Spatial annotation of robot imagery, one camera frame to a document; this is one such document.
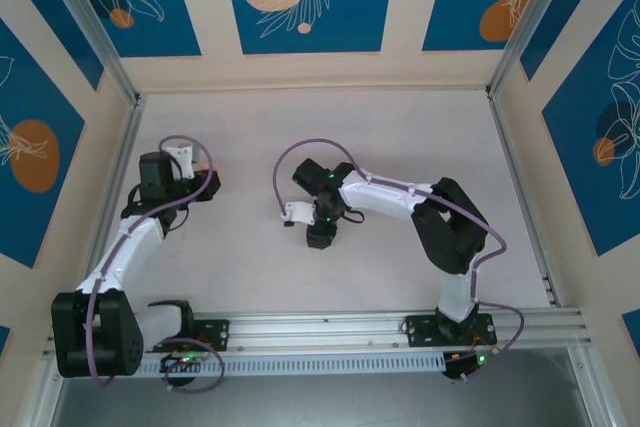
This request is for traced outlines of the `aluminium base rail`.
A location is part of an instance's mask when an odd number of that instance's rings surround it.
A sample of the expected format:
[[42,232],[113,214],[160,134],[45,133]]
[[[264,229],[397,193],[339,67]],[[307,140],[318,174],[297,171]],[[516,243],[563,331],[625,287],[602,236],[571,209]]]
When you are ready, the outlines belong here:
[[[492,316],[497,343],[475,342],[471,347],[556,348],[588,346],[591,337],[577,308],[526,308],[516,313],[490,307],[480,311]],[[227,319],[229,341],[225,352],[259,355],[286,353],[387,352],[399,349],[462,351],[471,347],[410,347],[405,318],[432,315],[424,312],[378,312],[342,314],[231,315],[196,313],[194,319]],[[55,355],[53,334],[45,346]]]

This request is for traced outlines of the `black controller board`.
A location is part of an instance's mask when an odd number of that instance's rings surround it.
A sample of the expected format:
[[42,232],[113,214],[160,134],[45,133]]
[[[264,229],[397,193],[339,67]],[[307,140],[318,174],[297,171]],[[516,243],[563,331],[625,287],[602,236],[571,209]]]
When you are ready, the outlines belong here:
[[494,358],[490,353],[445,353],[443,375],[453,381],[465,380]]
[[195,381],[194,377],[184,377],[185,373],[196,373],[208,354],[179,354],[170,352],[160,361],[160,374],[169,387],[182,388]]

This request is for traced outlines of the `aluminium side rail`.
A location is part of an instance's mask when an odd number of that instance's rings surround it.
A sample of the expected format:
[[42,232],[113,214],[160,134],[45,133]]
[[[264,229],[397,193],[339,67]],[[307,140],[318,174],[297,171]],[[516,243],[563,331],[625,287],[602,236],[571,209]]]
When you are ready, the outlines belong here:
[[138,96],[136,103],[128,113],[124,130],[116,144],[115,157],[110,164],[106,178],[106,190],[99,203],[97,223],[92,232],[88,251],[83,259],[81,272],[76,275],[80,283],[93,272],[107,249],[111,225],[144,115],[147,98],[148,96],[143,94]]
[[527,229],[528,237],[533,249],[534,257],[536,259],[536,263],[540,271],[542,281],[545,285],[547,296],[549,297],[549,303],[553,307],[557,307],[557,308],[563,307],[564,303],[563,303],[562,295],[558,291],[558,288],[556,286],[556,282],[551,271],[551,264],[549,261],[548,252],[544,248],[543,243],[541,241],[539,230],[536,225],[536,221],[534,219],[530,203],[526,196],[526,192],[522,182],[521,172],[517,163],[517,159],[515,157],[515,150],[513,148],[512,142],[506,130],[506,124],[502,119],[501,112],[499,110],[496,100],[490,93],[487,93],[487,100],[489,103],[489,107],[491,110],[491,114],[494,120],[496,130],[500,139],[505,160],[508,165],[512,183],[515,189],[516,197],[518,199],[520,211],[522,213],[523,220]]

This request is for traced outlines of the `grey metal sheet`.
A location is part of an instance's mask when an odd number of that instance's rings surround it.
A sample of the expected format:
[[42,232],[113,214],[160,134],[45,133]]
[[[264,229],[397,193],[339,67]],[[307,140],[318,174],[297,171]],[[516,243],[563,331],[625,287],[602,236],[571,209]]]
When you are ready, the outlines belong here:
[[440,373],[233,377],[195,395],[159,380],[64,383],[52,427],[610,427],[563,350],[516,350],[469,382]]

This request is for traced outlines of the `aluminium frame post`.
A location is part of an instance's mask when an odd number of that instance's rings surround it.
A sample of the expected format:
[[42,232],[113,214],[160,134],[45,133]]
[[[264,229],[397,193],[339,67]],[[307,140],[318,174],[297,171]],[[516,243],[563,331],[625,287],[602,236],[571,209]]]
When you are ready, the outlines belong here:
[[581,0],[530,0],[523,18],[507,41],[494,74],[487,85],[490,98],[497,96],[507,77],[520,67],[525,79],[533,79]]
[[610,395],[592,347],[568,347],[567,353],[590,427],[618,427]]
[[64,383],[54,360],[39,362],[23,427],[51,427]]
[[89,0],[62,0],[127,104],[134,108],[140,94]]

